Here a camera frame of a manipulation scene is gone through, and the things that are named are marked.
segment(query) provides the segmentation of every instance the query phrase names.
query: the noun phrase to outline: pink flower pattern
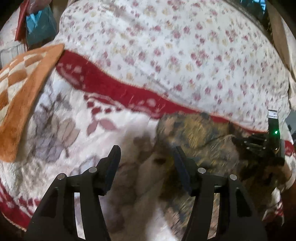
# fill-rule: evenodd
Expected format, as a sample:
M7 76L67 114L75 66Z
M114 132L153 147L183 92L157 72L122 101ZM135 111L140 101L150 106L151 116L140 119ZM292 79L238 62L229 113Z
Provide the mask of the pink flower pattern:
M289 113L277 51L222 0L77 2L63 13L56 42L114 78L249 128L265 130L268 109Z

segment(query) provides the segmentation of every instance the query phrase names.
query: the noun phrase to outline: orange checkered cloth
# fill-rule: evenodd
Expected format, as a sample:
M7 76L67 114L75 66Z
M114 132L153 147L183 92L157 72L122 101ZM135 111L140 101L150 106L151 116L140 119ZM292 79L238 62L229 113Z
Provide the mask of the orange checkered cloth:
M13 162L28 114L64 44L28 51L0 71L0 160Z

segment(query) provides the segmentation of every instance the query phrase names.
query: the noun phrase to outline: red stripe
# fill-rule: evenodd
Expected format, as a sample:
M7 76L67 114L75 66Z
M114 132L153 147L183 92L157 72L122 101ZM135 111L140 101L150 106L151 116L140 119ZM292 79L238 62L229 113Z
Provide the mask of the red stripe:
M20 210L20 207L18 205L16 205L13 198L5 190L5 187L3 186L1 179L0 179L0 188L3 190L3 193L4 193L4 195L2 195L2 193L0 192L0 197L3 200L3 202L0 202L1 212L13 223L23 228L27 228L31 218L27 214L25 214L22 210ZM13 205L12 208L7 205L8 202L10 202Z
M293 152L295 152L293 144L289 141L285 141L285 154L287 156L291 156Z
M76 73L74 68L81 68ZM57 72L74 88L88 93L97 93L109 97L107 99L94 97L102 103L115 105L119 102L125 108L136 112L145 112L152 118L161 118L164 114L176 112L199 113L200 111L187 108L160 96L153 91L127 85L97 68L92 62L74 52L65 50L56 66ZM214 122L228 122L227 119L211 115Z

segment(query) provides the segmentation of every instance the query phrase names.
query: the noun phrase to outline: bedding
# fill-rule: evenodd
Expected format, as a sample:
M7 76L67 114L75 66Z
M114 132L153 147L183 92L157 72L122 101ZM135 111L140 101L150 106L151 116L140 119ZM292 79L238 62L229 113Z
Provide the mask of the bedding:
M265 1L225 0L225 2L242 12L270 41L272 41L272 28L270 26L269 12L267 11Z
M15 161L27 117L64 45L18 55L0 71L0 159Z
M272 26L274 35L273 40L279 55L281 56L284 64L292 74L289 88L289 100L291 108L296 107L296 39L294 38L288 25L278 13L278 11L270 4L267 3L268 11L270 13L270 24Z
M101 198L112 240L176 240L158 199L166 168L153 145L163 114L204 111L262 132L274 109L290 138L291 74L266 36L224 1L81 0L59 28L51 44L67 51L37 98L15 162L0 162L0 210L23 229L59 173L79 174L119 145L119 172ZM295 169L289 145L286 154ZM76 195L83 237L79 203Z

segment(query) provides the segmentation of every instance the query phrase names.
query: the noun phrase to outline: floral blanket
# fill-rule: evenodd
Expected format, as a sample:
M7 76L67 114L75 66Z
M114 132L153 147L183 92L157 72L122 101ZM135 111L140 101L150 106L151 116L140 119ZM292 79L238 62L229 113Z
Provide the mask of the floral blanket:
M119 145L117 177L101 198L111 238L175 240L158 202L165 167L153 149L165 113L203 110L266 131L273 109L282 138L290 138L290 72L258 28L223 1L81 0L59 28L53 44L70 51L38 97L16 162L0 162L0 210L24 229L59 173L79 174Z

